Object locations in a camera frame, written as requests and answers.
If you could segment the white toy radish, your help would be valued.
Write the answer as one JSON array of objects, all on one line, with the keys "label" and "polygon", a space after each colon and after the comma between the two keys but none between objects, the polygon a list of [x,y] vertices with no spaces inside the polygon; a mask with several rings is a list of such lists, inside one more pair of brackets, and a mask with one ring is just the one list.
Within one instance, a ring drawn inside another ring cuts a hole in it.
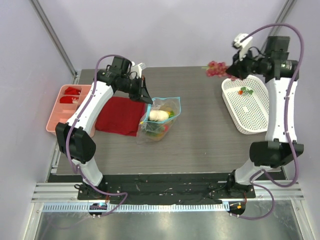
[{"label": "white toy radish", "polygon": [[164,110],[151,110],[148,120],[151,122],[164,122],[169,119],[169,114]]}]

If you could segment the toy pineapple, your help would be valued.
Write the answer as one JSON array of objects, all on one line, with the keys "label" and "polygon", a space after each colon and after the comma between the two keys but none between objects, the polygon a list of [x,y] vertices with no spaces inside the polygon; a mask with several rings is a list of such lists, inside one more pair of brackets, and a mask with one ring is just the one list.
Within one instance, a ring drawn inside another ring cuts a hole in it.
[{"label": "toy pineapple", "polygon": [[149,137],[161,139],[166,134],[166,132],[160,133],[160,128],[162,126],[168,126],[168,125],[150,122],[145,128],[146,135]]}]

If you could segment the clear zip top bag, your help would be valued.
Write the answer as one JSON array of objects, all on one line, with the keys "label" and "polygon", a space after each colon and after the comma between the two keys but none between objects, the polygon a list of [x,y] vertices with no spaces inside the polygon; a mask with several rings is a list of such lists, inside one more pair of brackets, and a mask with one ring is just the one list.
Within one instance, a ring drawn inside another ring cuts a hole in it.
[{"label": "clear zip top bag", "polygon": [[138,144],[159,142],[181,114],[180,97],[154,97],[141,117],[136,133]]}]

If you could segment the red folded cloth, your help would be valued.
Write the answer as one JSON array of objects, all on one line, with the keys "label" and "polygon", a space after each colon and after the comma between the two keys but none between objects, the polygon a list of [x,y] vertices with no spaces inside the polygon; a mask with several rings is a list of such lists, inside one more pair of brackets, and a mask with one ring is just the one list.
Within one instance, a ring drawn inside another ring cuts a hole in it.
[{"label": "red folded cloth", "polygon": [[95,129],[97,131],[135,137],[146,104],[126,97],[113,96],[100,111]]}]

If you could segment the pink compartment tray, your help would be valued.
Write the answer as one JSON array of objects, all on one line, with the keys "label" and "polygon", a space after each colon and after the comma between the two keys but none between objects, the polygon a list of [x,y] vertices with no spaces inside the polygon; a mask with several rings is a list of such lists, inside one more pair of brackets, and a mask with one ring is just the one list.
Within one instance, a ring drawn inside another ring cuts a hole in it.
[{"label": "pink compartment tray", "polygon": [[[64,95],[65,89],[68,87],[74,87],[81,90],[80,95]],[[56,101],[54,103],[53,109],[51,111],[50,117],[46,124],[46,131],[55,135],[56,125],[61,123],[66,123],[69,118],[78,110],[80,105],[85,100],[86,96],[88,95],[91,89],[91,85],[83,85],[83,84],[66,84],[63,85],[58,93]],[[75,96],[78,97],[77,104],[63,104],[60,103],[60,98],[63,96]]]}]

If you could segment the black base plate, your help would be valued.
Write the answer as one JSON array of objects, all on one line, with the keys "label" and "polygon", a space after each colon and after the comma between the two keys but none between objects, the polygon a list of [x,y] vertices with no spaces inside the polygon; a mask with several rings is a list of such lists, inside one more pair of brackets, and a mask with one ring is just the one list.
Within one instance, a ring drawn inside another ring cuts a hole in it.
[{"label": "black base plate", "polygon": [[75,184],[78,200],[108,200],[126,205],[208,205],[222,199],[254,199],[252,187],[247,193],[227,190],[227,173],[177,173],[104,175],[103,195],[84,184]]}]

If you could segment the red toy grapes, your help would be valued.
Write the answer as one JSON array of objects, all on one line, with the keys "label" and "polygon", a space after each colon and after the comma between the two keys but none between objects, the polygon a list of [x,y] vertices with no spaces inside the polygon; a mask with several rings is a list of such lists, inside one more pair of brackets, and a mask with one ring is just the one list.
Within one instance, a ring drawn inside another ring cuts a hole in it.
[{"label": "red toy grapes", "polygon": [[226,72],[228,66],[225,62],[211,61],[207,64],[207,66],[203,66],[202,69],[205,70],[207,77],[226,77],[231,79],[232,81],[235,81],[237,79],[236,77]]}]

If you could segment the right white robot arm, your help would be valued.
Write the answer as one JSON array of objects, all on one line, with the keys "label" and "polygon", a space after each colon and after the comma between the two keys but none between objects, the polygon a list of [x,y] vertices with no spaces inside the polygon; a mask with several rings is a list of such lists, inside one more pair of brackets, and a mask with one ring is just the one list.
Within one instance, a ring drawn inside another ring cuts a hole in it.
[{"label": "right white robot arm", "polygon": [[228,176],[225,191],[232,198],[243,197],[253,190],[253,180],[287,165],[304,152],[304,145],[297,142],[294,124],[299,62],[288,58],[290,38],[268,37],[260,57],[252,54],[252,39],[246,33],[235,37],[232,46],[237,53],[226,72],[241,80],[253,74],[264,77],[269,98],[268,127],[265,140],[253,142],[249,148],[249,159]]}]

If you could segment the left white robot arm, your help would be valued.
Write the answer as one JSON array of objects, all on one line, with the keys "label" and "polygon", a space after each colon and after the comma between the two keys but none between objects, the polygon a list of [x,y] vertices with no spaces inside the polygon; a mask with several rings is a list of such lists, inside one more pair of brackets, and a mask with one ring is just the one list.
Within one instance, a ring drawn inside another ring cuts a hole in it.
[{"label": "left white robot arm", "polygon": [[59,150],[66,155],[73,171],[80,173],[89,194],[100,200],[107,192],[107,184],[94,155],[96,144],[90,132],[104,105],[117,91],[128,94],[135,102],[152,104],[142,72],[144,63],[135,64],[120,55],[111,55],[112,63],[105,69],[95,67],[93,83],[76,112],[55,127]]}]

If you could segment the white plastic basket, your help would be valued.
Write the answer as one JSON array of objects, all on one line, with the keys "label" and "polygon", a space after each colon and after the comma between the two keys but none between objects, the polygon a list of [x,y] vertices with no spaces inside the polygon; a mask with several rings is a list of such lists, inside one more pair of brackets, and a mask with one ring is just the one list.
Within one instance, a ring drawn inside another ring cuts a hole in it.
[{"label": "white plastic basket", "polygon": [[[241,87],[253,90],[253,94],[239,95]],[[237,128],[245,135],[267,131],[269,120],[269,94],[265,84],[256,76],[244,80],[230,78],[221,84],[222,98]]]}]

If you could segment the red item in tray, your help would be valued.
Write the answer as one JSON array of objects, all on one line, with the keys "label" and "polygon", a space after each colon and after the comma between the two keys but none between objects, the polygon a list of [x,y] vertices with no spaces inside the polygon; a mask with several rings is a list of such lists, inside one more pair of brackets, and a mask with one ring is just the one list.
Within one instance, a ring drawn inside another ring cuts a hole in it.
[{"label": "red item in tray", "polygon": [[72,96],[78,96],[81,94],[81,90],[75,87],[69,86],[65,89],[64,95],[72,95]]},{"label": "red item in tray", "polygon": [[66,95],[60,98],[60,104],[77,104],[79,98],[76,96]]}]

